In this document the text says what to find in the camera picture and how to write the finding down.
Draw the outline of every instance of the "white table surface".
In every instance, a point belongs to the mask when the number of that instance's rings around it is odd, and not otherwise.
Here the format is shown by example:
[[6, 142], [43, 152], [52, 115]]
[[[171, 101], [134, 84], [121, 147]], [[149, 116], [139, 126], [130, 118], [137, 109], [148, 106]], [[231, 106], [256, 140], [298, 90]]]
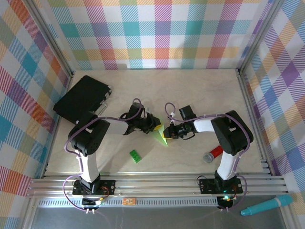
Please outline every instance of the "white table surface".
[[[112, 87], [103, 115], [119, 117], [127, 112], [133, 98], [140, 98], [154, 116], [169, 125], [164, 112], [166, 102], [177, 109], [190, 105], [197, 116], [225, 113], [236, 110], [250, 129], [243, 96], [235, 70], [117, 70], [77, 71], [75, 85], [84, 75], [89, 75]], [[63, 150], [72, 123], [61, 119], [47, 173], [78, 172], [74, 155]], [[168, 146], [159, 143], [150, 134], [135, 131], [128, 136], [108, 134], [96, 152], [97, 166], [103, 172], [202, 172], [213, 173], [221, 157], [206, 164], [203, 155], [218, 146], [215, 133], [198, 133], [190, 140], [167, 140]], [[129, 152], [136, 149], [142, 160], [135, 163]], [[237, 171], [262, 172], [256, 141], [242, 156]]]

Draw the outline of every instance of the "plaid wall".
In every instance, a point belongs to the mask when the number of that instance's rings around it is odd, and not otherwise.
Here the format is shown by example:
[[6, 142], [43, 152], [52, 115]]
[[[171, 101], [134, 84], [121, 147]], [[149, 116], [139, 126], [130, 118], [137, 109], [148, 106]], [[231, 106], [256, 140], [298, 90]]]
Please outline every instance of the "plaid wall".
[[305, 0], [286, 0], [245, 71], [277, 174], [305, 228]]
[[74, 69], [237, 68], [273, 0], [36, 0]]
[[0, 228], [16, 227], [68, 77], [21, 0], [0, 0]]

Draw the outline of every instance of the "green lego brick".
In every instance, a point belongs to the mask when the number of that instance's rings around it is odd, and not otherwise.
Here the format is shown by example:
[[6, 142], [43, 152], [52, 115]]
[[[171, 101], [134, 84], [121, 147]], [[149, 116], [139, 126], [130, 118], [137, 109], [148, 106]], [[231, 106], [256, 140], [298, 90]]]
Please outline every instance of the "green lego brick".
[[138, 163], [139, 161], [142, 160], [142, 158], [140, 157], [140, 155], [138, 154], [138, 152], [135, 149], [133, 151], [131, 151], [129, 154], [133, 157], [133, 159], [136, 163]]

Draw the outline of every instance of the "black case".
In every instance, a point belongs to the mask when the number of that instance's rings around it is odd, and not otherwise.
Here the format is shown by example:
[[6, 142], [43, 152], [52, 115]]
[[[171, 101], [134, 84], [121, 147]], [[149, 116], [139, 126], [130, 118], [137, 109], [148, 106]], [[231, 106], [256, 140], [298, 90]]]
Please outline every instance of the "black case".
[[54, 105], [53, 110], [76, 124], [87, 111], [95, 112], [111, 93], [110, 86], [85, 75]]

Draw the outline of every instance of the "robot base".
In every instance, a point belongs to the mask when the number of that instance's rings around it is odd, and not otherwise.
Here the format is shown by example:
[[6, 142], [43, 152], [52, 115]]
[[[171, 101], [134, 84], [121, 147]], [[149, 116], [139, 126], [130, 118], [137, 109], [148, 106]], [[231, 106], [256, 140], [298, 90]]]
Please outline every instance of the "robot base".
[[89, 190], [80, 180], [76, 180], [73, 184], [74, 189], [72, 195], [101, 195], [109, 196], [114, 194], [115, 180], [99, 180], [97, 188], [94, 192]]
[[241, 194], [243, 193], [243, 187], [240, 179], [235, 178], [233, 183], [228, 188], [223, 188], [220, 190], [215, 184], [215, 179], [200, 179], [198, 180], [200, 184], [201, 194]]

